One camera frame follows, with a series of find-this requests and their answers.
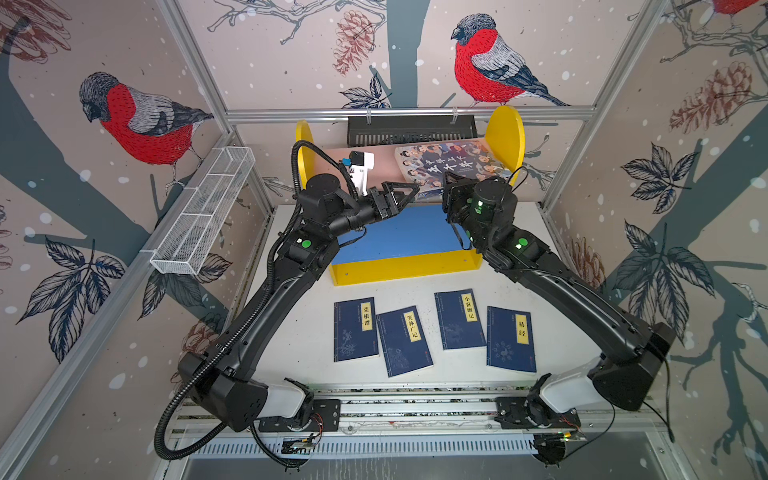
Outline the navy book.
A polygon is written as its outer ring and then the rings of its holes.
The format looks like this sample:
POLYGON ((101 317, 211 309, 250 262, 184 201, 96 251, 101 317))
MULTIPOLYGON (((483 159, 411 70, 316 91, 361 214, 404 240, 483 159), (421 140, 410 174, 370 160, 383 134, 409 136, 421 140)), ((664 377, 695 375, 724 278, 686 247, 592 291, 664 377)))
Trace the navy book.
POLYGON ((334 361, 379 355, 373 297, 334 304, 334 361))
POLYGON ((375 321, 389 378, 434 365, 416 306, 379 313, 375 321))
POLYGON ((488 307, 486 364, 531 374, 537 372, 530 312, 488 307))
POLYGON ((434 294, 444 350, 479 348, 486 345, 472 289, 434 294))

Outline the aluminium horizontal frame bar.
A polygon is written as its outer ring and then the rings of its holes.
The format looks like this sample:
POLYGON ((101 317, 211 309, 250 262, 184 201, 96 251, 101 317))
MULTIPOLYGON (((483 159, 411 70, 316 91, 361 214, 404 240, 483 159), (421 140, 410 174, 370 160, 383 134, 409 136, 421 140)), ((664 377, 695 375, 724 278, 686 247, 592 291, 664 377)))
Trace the aluminium horizontal frame bar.
MULTIPOLYGON (((515 109, 524 121, 590 120, 596 113, 593 106, 516 106, 515 109)), ((445 107, 445 108, 389 108, 389 109, 253 109, 230 110, 225 118, 233 125, 259 123, 292 123, 300 120, 308 122, 341 122, 348 118, 362 117, 366 120, 374 117, 423 117, 472 115, 476 119, 487 120, 497 107, 445 107)))

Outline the aluminium rail base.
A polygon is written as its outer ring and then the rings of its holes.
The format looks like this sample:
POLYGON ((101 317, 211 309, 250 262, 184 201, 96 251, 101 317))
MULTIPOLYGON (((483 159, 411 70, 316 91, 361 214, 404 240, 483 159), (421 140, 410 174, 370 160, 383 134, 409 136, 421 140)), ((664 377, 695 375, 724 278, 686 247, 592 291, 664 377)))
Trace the aluminium rail base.
POLYGON ((287 463, 376 457, 531 455, 558 465, 609 435, 638 433, 661 447, 667 423, 651 405, 638 412, 598 405, 533 424, 521 388, 320 389, 304 420, 282 417, 221 431, 201 458, 278 456, 287 463))

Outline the colourful portrait cover book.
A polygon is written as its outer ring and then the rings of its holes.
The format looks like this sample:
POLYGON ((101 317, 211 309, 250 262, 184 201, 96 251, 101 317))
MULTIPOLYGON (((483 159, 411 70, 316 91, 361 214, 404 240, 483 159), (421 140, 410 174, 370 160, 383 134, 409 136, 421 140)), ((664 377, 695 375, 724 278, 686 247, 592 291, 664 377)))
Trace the colourful portrait cover book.
POLYGON ((395 149, 395 159, 406 181, 420 185, 417 202, 442 199, 445 172, 479 181, 511 176, 480 139, 400 146, 395 149))

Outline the black mesh tray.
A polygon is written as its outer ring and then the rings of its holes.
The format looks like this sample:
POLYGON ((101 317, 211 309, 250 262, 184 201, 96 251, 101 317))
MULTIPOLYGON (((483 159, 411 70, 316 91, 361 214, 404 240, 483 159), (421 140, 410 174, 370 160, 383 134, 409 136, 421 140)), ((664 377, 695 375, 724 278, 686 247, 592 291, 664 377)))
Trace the black mesh tray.
POLYGON ((416 144, 478 137, 472 115, 350 117, 347 146, 416 144))

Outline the navy book far right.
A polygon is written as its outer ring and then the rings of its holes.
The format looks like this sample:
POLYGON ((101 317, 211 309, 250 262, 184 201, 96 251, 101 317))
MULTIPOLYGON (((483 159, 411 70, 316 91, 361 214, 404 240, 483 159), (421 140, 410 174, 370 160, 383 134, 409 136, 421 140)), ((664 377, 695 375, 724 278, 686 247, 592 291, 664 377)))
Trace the navy book far right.
POLYGON ((486 364, 531 374, 537 372, 530 312, 488 307, 486 364))

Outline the navy book far left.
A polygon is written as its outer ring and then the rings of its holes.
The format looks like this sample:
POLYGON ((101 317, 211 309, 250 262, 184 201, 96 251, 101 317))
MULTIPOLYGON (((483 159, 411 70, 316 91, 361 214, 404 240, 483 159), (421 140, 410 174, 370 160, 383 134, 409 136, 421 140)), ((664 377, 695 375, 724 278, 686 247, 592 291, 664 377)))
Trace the navy book far left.
POLYGON ((334 304, 334 361, 379 355, 373 297, 334 304))

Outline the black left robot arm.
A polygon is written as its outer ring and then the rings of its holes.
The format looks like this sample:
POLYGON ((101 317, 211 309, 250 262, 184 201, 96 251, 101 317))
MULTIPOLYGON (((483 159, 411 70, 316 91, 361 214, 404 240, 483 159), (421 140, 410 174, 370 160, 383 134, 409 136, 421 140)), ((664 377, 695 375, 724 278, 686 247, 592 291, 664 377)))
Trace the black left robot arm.
POLYGON ((386 181, 354 197, 332 174, 312 177, 297 195, 288 228, 268 253, 266 278, 257 293, 204 353, 182 357, 183 385, 164 417, 170 419, 191 398, 236 432, 262 418, 305 426, 313 403, 309 388, 290 379, 256 381, 257 364, 292 308, 340 251, 340 237, 397 216, 418 191, 415 183, 386 181))

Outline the yellow wooden bookshelf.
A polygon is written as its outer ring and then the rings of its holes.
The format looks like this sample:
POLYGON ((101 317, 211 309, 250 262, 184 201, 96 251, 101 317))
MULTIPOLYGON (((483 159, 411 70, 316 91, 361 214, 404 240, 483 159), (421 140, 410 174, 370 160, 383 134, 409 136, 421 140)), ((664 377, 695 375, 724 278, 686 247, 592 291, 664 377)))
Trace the yellow wooden bookshelf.
MULTIPOLYGON (((473 142, 514 171, 525 152, 520 114, 512 107, 497 108, 485 137, 473 142)), ((463 233, 454 236, 439 204, 421 203, 372 225, 365 238, 343 248, 329 267, 331 279, 336 286, 349 286, 476 270, 482 257, 460 245, 465 238, 463 233)))

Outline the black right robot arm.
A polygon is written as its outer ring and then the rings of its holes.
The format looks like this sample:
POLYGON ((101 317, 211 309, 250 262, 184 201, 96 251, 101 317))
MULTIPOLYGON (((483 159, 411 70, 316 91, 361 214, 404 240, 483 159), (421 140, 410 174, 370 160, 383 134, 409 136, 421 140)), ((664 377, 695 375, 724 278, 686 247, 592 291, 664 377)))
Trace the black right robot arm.
POLYGON ((514 225, 517 197, 501 177, 479 181, 447 172, 442 208, 467 232, 494 271, 536 293, 600 349, 595 359, 543 376, 535 398, 558 413, 605 400, 639 410, 675 340, 665 324, 650 325, 603 298, 533 233, 514 225))

